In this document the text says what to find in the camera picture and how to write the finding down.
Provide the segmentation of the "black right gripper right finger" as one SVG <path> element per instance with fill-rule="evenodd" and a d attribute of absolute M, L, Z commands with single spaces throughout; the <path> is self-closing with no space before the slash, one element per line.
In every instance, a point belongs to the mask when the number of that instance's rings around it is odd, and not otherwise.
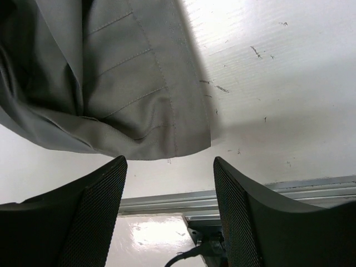
<path fill-rule="evenodd" d="M 322 208 L 283 196 L 220 157 L 215 191 L 230 266 L 354 266 L 355 203 Z"/>

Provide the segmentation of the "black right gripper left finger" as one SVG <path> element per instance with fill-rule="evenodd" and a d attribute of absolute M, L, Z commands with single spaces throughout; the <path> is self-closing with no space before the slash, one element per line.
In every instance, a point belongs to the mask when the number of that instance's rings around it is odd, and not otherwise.
<path fill-rule="evenodd" d="M 126 174 L 119 156 L 55 190 L 1 205 L 1 265 L 105 266 Z"/>

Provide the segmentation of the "grey pleated skirt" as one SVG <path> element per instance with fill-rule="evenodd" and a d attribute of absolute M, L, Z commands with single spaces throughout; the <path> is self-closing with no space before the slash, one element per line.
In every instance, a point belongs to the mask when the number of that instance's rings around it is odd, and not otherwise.
<path fill-rule="evenodd" d="M 2 1 L 1 124 L 51 150 L 129 160 L 211 145 L 174 1 Z"/>

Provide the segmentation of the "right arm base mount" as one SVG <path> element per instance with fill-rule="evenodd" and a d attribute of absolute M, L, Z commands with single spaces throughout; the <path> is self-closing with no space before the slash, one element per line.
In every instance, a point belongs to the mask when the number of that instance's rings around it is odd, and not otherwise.
<path fill-rule="evenodd" d="M 187 229 L 195 246 L 177 253 L 165 266 L 173 266 L 198 256 L 202 256 L 206 266 L 229 266 L 220 219 L 189 221 Z"/>

